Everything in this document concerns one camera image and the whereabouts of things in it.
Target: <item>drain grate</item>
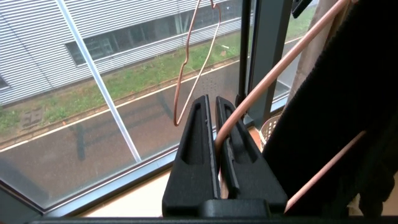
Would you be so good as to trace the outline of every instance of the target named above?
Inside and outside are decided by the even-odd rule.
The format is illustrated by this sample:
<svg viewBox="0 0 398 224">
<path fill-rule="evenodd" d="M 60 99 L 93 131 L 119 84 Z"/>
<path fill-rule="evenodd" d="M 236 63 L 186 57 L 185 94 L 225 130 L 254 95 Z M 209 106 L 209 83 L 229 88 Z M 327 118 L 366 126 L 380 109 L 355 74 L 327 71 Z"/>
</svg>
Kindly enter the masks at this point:
<svg viewBox="0 0 398 224">
<path fill-rule="evenodd" d="M 36 124 L 39 124 L 43 119 L 43 114 L 43 107 L 23 113 L 21 118 L 21 128 L 30 128 L 32 126 L 35 126 Z"/>
</svg>

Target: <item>wooden floor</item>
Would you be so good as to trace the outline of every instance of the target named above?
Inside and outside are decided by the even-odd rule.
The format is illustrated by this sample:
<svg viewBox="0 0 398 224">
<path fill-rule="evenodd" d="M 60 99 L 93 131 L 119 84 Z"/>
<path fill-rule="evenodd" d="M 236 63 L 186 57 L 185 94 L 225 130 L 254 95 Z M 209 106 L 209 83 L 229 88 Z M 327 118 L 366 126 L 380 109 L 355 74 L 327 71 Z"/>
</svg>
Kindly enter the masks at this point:
<svg viewBox="0 0 398 224">
<path fill-rule="evenodd" d="M 256 129 L 249 130 L 259 146 L 261 140 Z M 84 217 L 159 217 L 162 214 L 163 192 L 169 179 L 170 171 L 131 189 L 112 200 L 98 205 L 82 216 Z M 398 184 L 384 204 L 383 215 L 398 215 Z"/>
</svg>

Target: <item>white siding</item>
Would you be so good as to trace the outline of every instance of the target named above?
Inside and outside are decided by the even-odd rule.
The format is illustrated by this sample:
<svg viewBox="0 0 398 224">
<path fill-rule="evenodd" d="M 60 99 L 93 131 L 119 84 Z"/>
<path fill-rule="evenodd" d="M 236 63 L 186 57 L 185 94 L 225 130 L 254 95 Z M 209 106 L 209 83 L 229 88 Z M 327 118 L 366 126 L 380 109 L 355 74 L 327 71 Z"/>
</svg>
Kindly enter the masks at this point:
<svg viewBox="0 0 398 224">
<path fill-rule="evenodd" d="M 66 0 L 83 38 L 191 10 L 196 0 Z M 202 1 L 201 6 L 209 5 Z M 0 90 L 0 105 L 44 93 L 91 77 L 76 66 L 65 46 L 73 37 L 54 0 L 0 1 L 0 75 L 9 88 Z M 240 28 L 240 19 L 226 21 L 219 34 Z M 215 26 L 196 30 L 191 43 L 212 37 Z M 181 47 L 177 35 L 96 60 L 100 72 L 114 70 Z"/>
</svg>

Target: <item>black cloth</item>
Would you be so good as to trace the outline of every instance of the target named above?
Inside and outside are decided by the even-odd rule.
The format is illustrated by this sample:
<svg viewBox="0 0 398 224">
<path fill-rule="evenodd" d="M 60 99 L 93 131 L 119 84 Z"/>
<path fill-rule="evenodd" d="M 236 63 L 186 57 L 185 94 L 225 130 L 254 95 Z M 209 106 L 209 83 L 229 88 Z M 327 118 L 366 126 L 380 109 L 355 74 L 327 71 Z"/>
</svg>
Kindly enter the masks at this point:
<svg viewBox="0 0 398 224">
<path fill-rule="evenodd" d="M 288 215 L 341 217 L 361 193 L 362 211 L 375 216 L 379 202 L 388 198 L 394 169 L 386 165 L 386 151 L 398 163 L 398 143 L 392 140 L 398 123 L 397 5 L 360 0 L 353 7 L 268 140 L 263 156 L 291 197 L 360 131 L 367 131 Z M 376 201 L 379 207 L 370 208 Z"/>
</svg>

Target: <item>black pole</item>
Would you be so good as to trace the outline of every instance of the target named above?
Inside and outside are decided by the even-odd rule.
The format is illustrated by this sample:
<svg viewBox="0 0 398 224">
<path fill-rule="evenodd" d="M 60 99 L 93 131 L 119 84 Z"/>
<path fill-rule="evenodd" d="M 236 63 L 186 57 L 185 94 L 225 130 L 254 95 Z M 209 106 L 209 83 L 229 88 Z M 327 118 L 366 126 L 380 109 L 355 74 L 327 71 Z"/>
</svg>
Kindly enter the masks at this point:
<svg viewBox="0 0 398 224">
<path fill-rule="evenodd" d="M 239 89 L 235 99 L 235 106 L 239 106 L 246 97 L 246 70 L 248 68 L 248 45 L 250 30 L 251 0 L 242 0 L 241 20 L 241 55 L 239 63 Z"/>
</svg>

